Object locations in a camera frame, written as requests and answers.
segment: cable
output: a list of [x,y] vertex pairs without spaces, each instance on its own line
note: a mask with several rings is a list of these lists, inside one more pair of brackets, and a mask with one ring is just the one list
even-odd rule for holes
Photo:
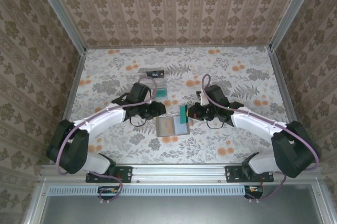
[[131,122],[131,118],[132,118],[132,117],[130,117],[129,122],[130,122],[130,124],[131,124],[132,126],[134,126],[134,127],[136,127],[136,128],[139,128],[139,127],[144,126],[145,123],[147,122],[147,119],[145,119],[145,122],[144,122],[143,124],[141,124],[141,125],[133,125],[132,122]]
[[221,127],[219,127],[219,128],[211,128],[211,127],[209,126],[209,121],[208,121],[208,120],[206,121],[206,125],[207,125],[208,128],[210,128],[210,129],[220,129],[220,128],[223,127],[224,124],[225,124],[225,123],[222,123]]
[[134,106],[139,106],[139,105],[143,105],[143,104],[146,104],[148,103],[150,100],[154,99],[154,97],[156,97],[156,94],[157,94],[157,83],[156,81],[154,81],[153,78],[150,78],[150,77],[143,77],[141,78],[138,82],[140,82],[142,79],[150,79],[153,81],[153,84],[154,84],[154,90],[152,92],[152,95],[150,96],[149,99],[146,99],[142,102],[139,102],[139,103],[134,103],[134,104],[127,104],[127,105],[122,105],[122,106],[116,106],[116,107],[110,107],[109,109],[105,109],[105,110],[102,110],[100,112],[98,112],[97,114],[93,114],[92,116],[86,118],[85,121],[81,122],[80,124],[76,125],[69,133],[68,135],[64,138],[62,144],[61,144],[61,147],[60,147],[60,150],[58,151],[58,155],[57,155],[57,158],[56,158],[56,170],[57,172],[60,174],[60,175],[67,175],[68,173],[67,172],[62,172],[60,170],[60,160],[61,160],[61,155],[62,155],[62,152],[64,150],[64,147],[65,145],[67,144],[67,142],[69,141],[69,139],[71,138],[72,134],[78,130],[80,127],[82,127],[84,124],[86,123],[89,123],[90,121],[92,121],[93,119],[105,114],[105,113],[109,113],[113,110],[116,110],[116,109],[119,109],[119,108],[125,108],[125,107],[134,107]]
[[[101,177],[101,178],[111,178],[111,179],[114,179],[114,180],[116,180],[120,184],[120,189],[118,190],[118,192],[115,194],[114,197],[112,197],[111,199],[109,199],[109,201],[115,200],[121,194],[122,189],[123,189],[123,183],[122,183],[122,181],[119,178],[116,178],[114,176],[99,174],[99,173],[96,173],[96,172],[90,172],[90,173],[94,174],[95,176]],[[100,200],[103,200],[102,199],[102,192],[106,191],[106,190],[108,190],[108,189],[107,188],[102,188],[102,190],[100,191],[100,194],[98,195],[98,197],[99,197]]]
[[[205,85],[204,85],[204,82],[205,82],[205,78],[206,78],[206,77],[209,78],[209,81],[208,81],[207,85],[205,86]],[[310,152],[312,153],[312,155],[314,156],[314,158],[315,158],[315,166],[312,167],[312,168],[307,168],[306,170],[315,170],[315,169],[319,166],[320,160],[319,160],[318,155],[316,154],[315,150],[314,150],[314,149],[313,149],[313,148],[312,148],[312,147],[311,147],[311,146],[310,146],[304,139],[302,139],[300,136],[298,136],[298,135],[295,134],[294,132],[290,131],[289,129],[287,129],[287,128],[285,128],[285,127],[279,125],[279,124],[274,123],[273,121],[271,121],[271,120],[269,120],[269,119],[266,119],[266,118],[264,118],[264,117],[262,117],[262,116],[259,116],[259,115],[257,115],[257,114],[250,114],[250,112],[248,112],[248,111],[239,110],[239,109],[234,109],[234,108],[230,108],[230,107],[224,107],[224,106],[221,106],[220,104],[214,102],[214,101],[207,95],[207,93],[206,93],[206,91],[205,91],[205,88],[206,88],[207,86],[209,86],[210,82],[211,82],[211,76],[210,76],[209,74],[205,74],[205,75],[203,76],[203,78],[202,78],[202,81],[201,81],[201,88],[202,88],[202,91],[204,92],[204,95],[206,96],[206,98],[207,98],[212,104],[214,104],[214,105],[216,105],[217,107],[220,107],[220,108],[222,108],[222,109],[229,110],[229,111],[238,112],[238,113],[242,113],[242,114],[245,114],[245,115],[248,115],[248,114],[249,114],[249,116],[255,117],[255,118],[257,118],[257,119],[259,119],[259,120],[261,120],[261,121],[264,121],[265,123],[269,123],[270,125],[273,125],[273,126],[275,126],[275,127],[277,127],[277,128],[280,128],[280,129],[284,130],[285,132],[287,132],[288,134],[290,134],[291,136],[293,136],[293,137],[295,137],[297,140],[299,140],[301,143],[303,143],[303,144],[310,150]]]
[[256,200],[265,200],[265,199],[268,199],[268,198],[272,197],[283,186],[283,184],[286,180],[286,174],[283,174],[282,172],[279,172],[279,171],[275,171],[274,173],[282,174],[284,176],[283,180],[281,181],[281,183],[277,186],[277,188],[274,191],[272,191],[270,194],[268,194],[267,196],[264,196],[260,199],[256,199],[254,196],[252,196],[251,194],[248,194],[248,193],[246,193],[246,195],[248,195],[252,199],[256,199]]

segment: floor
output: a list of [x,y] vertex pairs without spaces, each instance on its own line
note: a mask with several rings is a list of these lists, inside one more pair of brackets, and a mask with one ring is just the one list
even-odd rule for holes
[[109,204],[95,196],[48,197],[43,224],[321,224],[309,185],[284,186],[259,203],[243,196],[121,196]]
[[[287,121],[266,47],[138,48],[88,50],[71,120],[104,108],[130,90],[147,68],[162,68],[167,78],[166,116],[198,101],[202,76],[209,73],[229,101],[243,103],[266,117]],[[90,152],[101,152],[119,164],[192,164],[242,162],[250,154],[271,149],[252,133],[225,125],[209,129],[192,121],[190,134],[158,138],[155,121],[135,128],[115,125],[90,142]]]

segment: gray leaf pattern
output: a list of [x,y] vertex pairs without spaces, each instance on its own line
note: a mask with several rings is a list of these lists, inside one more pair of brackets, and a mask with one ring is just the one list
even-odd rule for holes
[[[238,101],[263,116],[286,121],[265,47],[88,50],[70,119],[85,118],[129,92],[149,68],[165,70],[167,97],[157,98],[166,105],[163,116],[178,116],[180,106],[198,102],[196,91],[201,89],[203,75],[209,73],[211,84],[219,85],[230,102]],[[18,115],[6,109],[4,119],[16,119]],[[210,123],[220,126],[216,120]],[[189,135],[157,137],[155,119],[141,127],[128,121],[117,124],[92,139],[89,146],[90,151],[101,152],[119,164],[242,162],[252,152],[270,148],[267,141],[243,129],[226,124],[211,130],[197,120],[190,122]],[[18,158],[16,163],[29,165],[26,159]]]

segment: wall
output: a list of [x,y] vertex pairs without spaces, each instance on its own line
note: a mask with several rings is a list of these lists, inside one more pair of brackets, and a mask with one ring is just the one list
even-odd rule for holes
[[0,223],[20,223],[79,55],[47,0],[0,0]]
[[337,0],[305,0],[277,48],[298,119],[322,155],[337,204]]
[[290,0],[62,0],[86,47],[268,44]]

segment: purple cable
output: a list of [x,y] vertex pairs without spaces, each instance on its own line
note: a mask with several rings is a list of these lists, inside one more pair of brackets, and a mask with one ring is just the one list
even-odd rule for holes
[[[267,198],[270,198],[270,197],[272,197],[282,186],[283,186],[283,184],[284,184],[284,182],[285,182],[285,180],[286,180],[286,174],[283,174],[282,172],[279,172],[279,171],[275,171],[275,173],[277,173],[277,174],[282,174],[284,177],[283,177],[283,180],[281,181],[281,183],[278,185],[278,187],[272,192],[272,193],[270,193],[269,195],[267,195],[267,196],[265,196],[265,197],[262,197],[262,198],[260,198],[260,199],[257,199],[257,200],[265,200],[265,199],[267,199]],[[251,197],[252,199],[256,199],[253,195],[251,195],[251,194],[247,194],[246,193],[246,195],[248,195],[249,197]]]
[[[209,78],[209,81],[208,81],[207,85],[204,86],[204,81],[205,81],[205,78],[206,78],[206,77]],[[234,108],[224,107],[224,106],[221,106],[221,105],[219,105],[218,103],[214,102],[214,101],[207,95],[207,93],[206,93],[206,91],[205,91],[205,88],[206,88],[207,86],[209,86],[210,82],[211,82],[211,76],[210,76],[209,74],[205,74],[205,75],[203,76],[203,78],[202,78],[201,88],[202,88],[202,91],[204,92],[206,98],[207,98],[211,103],[213,103],[214,105],[216,105],[217,107],[220,107],[220,108],[222,108],[222,109],[226,109],[226,110],[229,110],[229,111],[242,113],[242,114],[245,114],[245,115],[248,115],[248,114],[249,114],[249,112],[247,112],[247,111],[239,110],[239,109],[234,109]],[[285,128],[285,127],[279,125],[279,124],[275,124],[273,121],[268,120],[268,119],[266,119],[266,118],[264,118],[264,117],[262,117],[262,116],[259,116],[259,115],[256,115],[256,114],[249,114],[249,116],[255,117],[255,118],[257,118],[257,119],[259,119],[259,120],[261,120],[261,121],[264,121],[265,123],[269,123],[270,125],[273,125],[273,126],[275,126],[275,127],[277,127],[277,128],[280,128],[280,129],[284,130],[285,132],[287,132],[288,134],[290,134],[291,136],[295,137],[295,138],[296,138],[297,140],[299,140],[301,143],[303,143],[303,144],[310,150],[310,152],[312,153],[312,155],[313,155],[314,158],[315,158],[315,166],[312,167],[312,168],[307,168],[306,170],[315,170],[315,169],[319,166],[320,160],[319,160],[318,155],[316,154],[315,150],[314,150],[314,149],[313,149],[313,148],[312,148],[312,147],[311,147],[311,146],[310,146],[304,139],[302,139],[300,136],[296,135],[294,132],[291,132],[289,129],[287,129],[287,128]]]
[[62,152],[64,150],[64,147],[65,145],[67,144],[67,142],[69,141],[70,137],[72,136],[72,134],[77,130],[79,129],[80,127],[82,127],[85,123],[89,123],[90,121],[92,121],[93,119],[97,118],[98,116],[101,116],[105,113],[108,113],[108,112],[111,112],[113,110],[116,110],[116,109],[119,109],[119,108],[124,108],[124,107],[134,107],[134,106],[139,106],[139,105],[142,105],[142,104],[146,104],[148,103],[150,100],[154,99],[154,97],[156,97],[156,94],[157,94],[157,83],[156,81],[154,81],[153,78],[150,78],[150,77],[143,77],[141,78],[138,82],[140,82],[142,79],[150,79],[153,81],[153,84],[154,84],[154,90],[152,92],[152,95],[149,99],[146,99],[145,101],[142,101],[142,102],[139,102],[139,103],[134,103],[134,104],[127,104],[127,105],[122,105],[122,106],[116,106],[116,107],[111,107],[109,109],[105,109],[105,110],[102,110],[100,112],[98,112],[97,114],[93,114],[91,117],[87,118],[86,121],[83,121],[81,122],[80,124],[78,124],[77,126],[75,126],[69,133],[68,135],[64,138],[64,141],[62,142],[61,144],[61,147],[60,147],[60,150],[58,152],[58,155],[57,155],[57,158],[56,158],[56,170],[58,172],[58,174],[60,175],[67,175],[68,173],[67,172],[61,172],[60,170],[60,160],[61,160],[61,155],[62,155]]
[[[114,176],[109,176],[109,175],[102,175],[102,174],[99,174],[99,173],[96,173],[96,172],[91,172],[91,173],[94,174],[95,176],[102,177],[102,178],[112,178],[112,179],[116,180],[120,184],[120,189],[118,190],[118,192],[115,194],[115,196],[112,199],[109,199],[109,201],[115,200],[121,194],[122,189],[123,189],[123,183],[122,183],[122,181],[119,178],[116,178]],[[102,192],[106,191],[106,190],[108,190],[108,189],[107,188],[103,188],[100,191],[100,194],[98,195],[99,199],[102,199]]]

